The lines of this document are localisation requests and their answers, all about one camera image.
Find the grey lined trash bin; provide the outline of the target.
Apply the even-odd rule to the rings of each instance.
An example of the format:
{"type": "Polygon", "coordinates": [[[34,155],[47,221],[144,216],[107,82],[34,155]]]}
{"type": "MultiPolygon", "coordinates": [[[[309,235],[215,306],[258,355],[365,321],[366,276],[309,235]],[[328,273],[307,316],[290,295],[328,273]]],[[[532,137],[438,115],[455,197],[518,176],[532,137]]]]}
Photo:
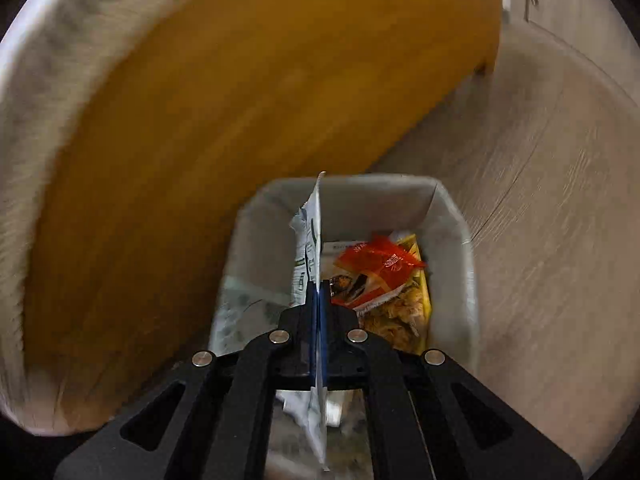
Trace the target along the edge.
{"type": "Polygon", "coordinates": [[[467,370],[480,357],[472,242],[439,180],[401,174],[269,183],[236,216],[208,348],[239,351],[301,304],[311,266],[334,301],[416,352],[435,347],[467,370]]]}

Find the light wood wardrobe door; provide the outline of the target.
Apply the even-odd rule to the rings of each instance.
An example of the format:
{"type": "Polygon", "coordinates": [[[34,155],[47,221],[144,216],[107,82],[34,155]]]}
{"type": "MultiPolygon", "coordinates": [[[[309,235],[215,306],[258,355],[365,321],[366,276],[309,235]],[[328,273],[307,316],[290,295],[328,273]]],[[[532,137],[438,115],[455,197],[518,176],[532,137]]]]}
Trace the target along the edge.
{"type": "Polygon", "coordinates": [[[564,42],[639,101],[639,46],[611,0],[502,0],[508,18],[564,42]]]}

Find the orange wooden bed frame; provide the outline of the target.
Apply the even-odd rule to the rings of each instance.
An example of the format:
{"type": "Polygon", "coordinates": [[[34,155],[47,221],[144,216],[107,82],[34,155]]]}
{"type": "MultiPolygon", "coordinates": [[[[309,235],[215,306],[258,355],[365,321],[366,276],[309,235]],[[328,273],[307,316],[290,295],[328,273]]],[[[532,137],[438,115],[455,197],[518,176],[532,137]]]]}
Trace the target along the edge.
{"type": "Polygon", "coordinates": [[[25,292],[32,392],[90,425],[206,321],[233,218],[282,177],[367,169],[495,61],[501,0],[190,0],[55,159],[25,292]]]}

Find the white paper wrapper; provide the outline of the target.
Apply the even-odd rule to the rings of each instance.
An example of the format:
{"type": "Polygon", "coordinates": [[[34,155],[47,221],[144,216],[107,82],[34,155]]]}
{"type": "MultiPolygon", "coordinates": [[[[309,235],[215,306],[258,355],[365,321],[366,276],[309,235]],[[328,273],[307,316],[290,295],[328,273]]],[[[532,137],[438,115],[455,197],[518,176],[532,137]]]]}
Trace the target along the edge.
{"type": "MultiPolygon", "coordinates": [[[[324,174],[318,174],[306,202],[300,206],[290,221],[290,228],[295,234],[295,259],[291,290],[291,304],[303,309],[305,326],[298,331],[300,338],[300,354],[308,361],[308,335],[305,311],[306,289],[309,282],[314,282],[317,292],[321,283],[321,198],[320,186],[324,174]]],[[[317,339],[317,378],[313,385],[310,381],[309,391],[299,393],[294,402],[299,407],[296,416],[300,420],[309,447],[317,461],[317,472],[314,476],[322,478],[328,471],[326,458],[326,388],[318,388],[318,339],[317,339]]]]}

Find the checkered lace bedspread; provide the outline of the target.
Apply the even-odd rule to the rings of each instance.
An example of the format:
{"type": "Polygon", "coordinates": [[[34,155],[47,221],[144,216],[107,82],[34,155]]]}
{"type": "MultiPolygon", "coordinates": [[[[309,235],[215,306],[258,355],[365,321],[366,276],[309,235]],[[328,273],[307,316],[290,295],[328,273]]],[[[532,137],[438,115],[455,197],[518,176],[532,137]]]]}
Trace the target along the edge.
{"type": "Polygon", "coordinates": [[[29,390],[24,293],[55,155],[100,80],[181,0],[27,0],[1,41],[1,411],[37,436],[68,434],[29,390]]]}

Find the yellow chip bag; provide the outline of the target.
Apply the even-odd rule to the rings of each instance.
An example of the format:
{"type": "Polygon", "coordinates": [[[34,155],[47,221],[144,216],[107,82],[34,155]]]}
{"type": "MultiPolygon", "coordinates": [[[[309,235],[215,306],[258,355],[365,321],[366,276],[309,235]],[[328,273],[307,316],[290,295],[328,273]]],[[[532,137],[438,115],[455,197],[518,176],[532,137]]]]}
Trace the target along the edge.
{"type": "MultiPolygon", "coordinates": [[[[389,239],[422,259],[416,234],[402,234],[389,239]]],[[[383,337],[393,348],[421,353],[426,345],[431,314],[425,263],[425,269],[414,272],[399,296],[368,312],[358,313],[358,316],[365,330],[383,337]]]]}

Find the red snack packet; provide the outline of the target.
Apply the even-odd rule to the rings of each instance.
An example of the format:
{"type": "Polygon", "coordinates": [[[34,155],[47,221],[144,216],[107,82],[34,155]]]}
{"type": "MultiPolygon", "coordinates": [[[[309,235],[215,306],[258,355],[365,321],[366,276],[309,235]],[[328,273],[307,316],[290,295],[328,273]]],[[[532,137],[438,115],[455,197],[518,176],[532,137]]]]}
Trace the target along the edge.
{"type": "Polygon", "coordinates": [[[324,270],[331,299],[357,313],[368,312],[400,295],[425,263],[387,236],[346,246],[324,270]]]}

